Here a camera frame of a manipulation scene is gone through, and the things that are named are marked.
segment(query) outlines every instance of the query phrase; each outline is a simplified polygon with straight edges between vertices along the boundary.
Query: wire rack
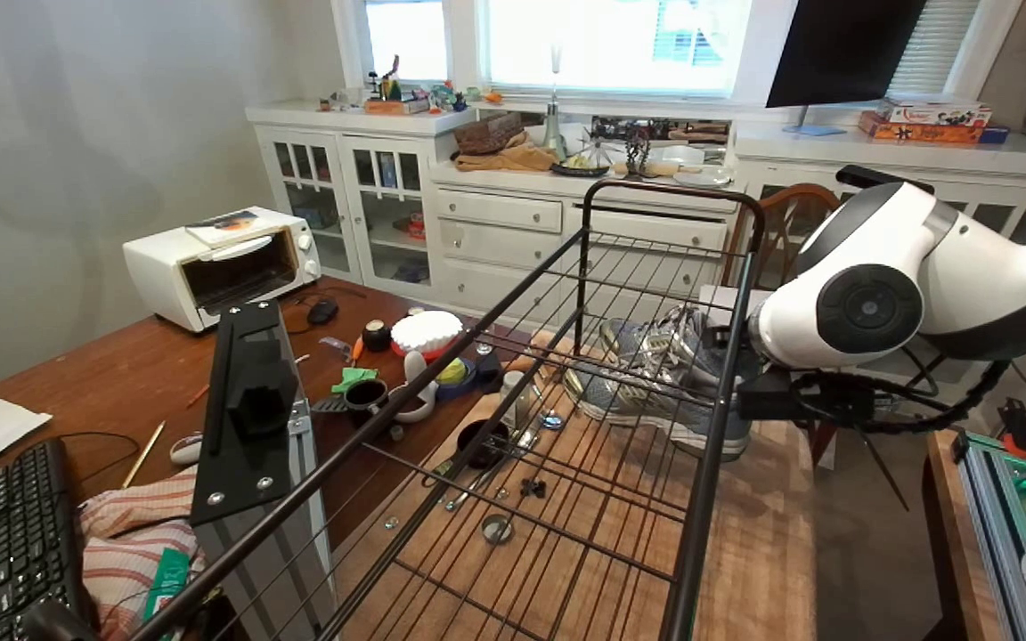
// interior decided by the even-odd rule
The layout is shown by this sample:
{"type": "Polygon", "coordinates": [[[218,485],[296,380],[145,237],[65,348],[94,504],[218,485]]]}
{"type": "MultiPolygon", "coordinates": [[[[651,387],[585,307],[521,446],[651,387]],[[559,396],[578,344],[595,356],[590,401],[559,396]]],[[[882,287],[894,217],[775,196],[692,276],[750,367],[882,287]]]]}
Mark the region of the wire rack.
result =
{"type": "Polygon", "coordinates": [[[230,528],[234,546],[141,636],[191,623],[232,580],[248,599],[232,599],[212,636],[692,636],[720,463],[745,437],[732,393],[761,227],[764,211],[737,191],[592,186],[580,227],[282,503],[248,529],[230,528]],[[683,212],[622,205],[618,191],[658,191],[683,212]],[[680,247],[595,227],[607,211],[700,221],[692,211],[715,203],[728,221],[751,221],[740,225],[750,237],[680,247]],[[673,323],[724,329],[724,343],[704,351],[706,375],[645,367],[651,356],[638,344],[673,323]],[[521,369],[465,421],[509,427],[496,468],[470,468],[493,437],[446,437],[423,460],[376,437],[483,343],[521,369]],[[345,504],[332,503],[307,538],[284,538],[353,451],[377,455],[402,481],[353,529],[337,535],[345,504]],[[277,557],[265,557],[265,572],[238,578],[271,541],[277,557]]]}

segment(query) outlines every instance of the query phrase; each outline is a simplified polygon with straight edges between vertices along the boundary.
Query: television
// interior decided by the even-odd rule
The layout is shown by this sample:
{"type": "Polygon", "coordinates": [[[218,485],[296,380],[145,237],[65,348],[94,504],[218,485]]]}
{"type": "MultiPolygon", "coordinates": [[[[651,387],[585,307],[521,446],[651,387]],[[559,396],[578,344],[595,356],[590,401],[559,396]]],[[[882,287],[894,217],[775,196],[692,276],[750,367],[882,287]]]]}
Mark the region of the television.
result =
{"type": "Polygon", "coordinates": [[[927,0],[799,0],[766,108],[884,98],[927,0]]]}

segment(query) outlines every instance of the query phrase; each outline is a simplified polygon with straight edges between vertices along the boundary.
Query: window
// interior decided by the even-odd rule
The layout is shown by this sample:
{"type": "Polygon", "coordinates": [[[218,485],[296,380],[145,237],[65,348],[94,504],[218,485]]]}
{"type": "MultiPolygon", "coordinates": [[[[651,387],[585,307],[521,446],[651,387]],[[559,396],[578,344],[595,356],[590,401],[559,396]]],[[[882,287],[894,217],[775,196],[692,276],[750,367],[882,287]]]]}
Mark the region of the window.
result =
{"type": "MultiPolygon", "coordinates": [[[[764,103],[799,0],[345,0],[348,83],[764,103]]],[[[1021,0],[927,0],[892,95],[978,98],[1021,0]]]]}

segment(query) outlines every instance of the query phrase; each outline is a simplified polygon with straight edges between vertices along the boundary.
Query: glass cabinet door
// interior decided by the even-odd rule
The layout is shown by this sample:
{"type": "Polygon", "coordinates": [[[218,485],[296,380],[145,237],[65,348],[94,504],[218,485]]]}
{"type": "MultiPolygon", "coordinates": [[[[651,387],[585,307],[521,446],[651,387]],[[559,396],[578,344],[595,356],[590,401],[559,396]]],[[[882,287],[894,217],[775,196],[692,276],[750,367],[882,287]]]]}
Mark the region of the glass cabinet door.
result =
{"type": "Polygon", "coordinates": [[[332,166],[329,147],[332,139],[271,139],[268,144],[277,166],[277,196],[282,205],[296,217],[302,217],[314,233],[314,243],[321,250],[321,262],[329,271],[353,274],[348,254],[345,254],[345,227],[338,211],[338,174],[332,166]]]}
{"type": "Polygon", "coordinates": [[[348,159],[376,276],[430,285],[419,151],[353,147],[348,159]]]}

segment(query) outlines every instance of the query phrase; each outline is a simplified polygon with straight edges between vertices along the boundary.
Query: keyboard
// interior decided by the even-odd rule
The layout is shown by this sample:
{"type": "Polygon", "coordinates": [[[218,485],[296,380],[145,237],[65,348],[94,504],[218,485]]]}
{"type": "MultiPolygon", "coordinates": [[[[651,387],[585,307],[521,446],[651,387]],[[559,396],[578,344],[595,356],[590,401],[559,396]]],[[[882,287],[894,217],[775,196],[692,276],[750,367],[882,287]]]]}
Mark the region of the keyboard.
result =
{"type": "Polygon", "coordinates": [[[58,437],[29,446],[0,470],[0,636],[29,636],[24,611],[42,602],[98,620],[58,437]]]}

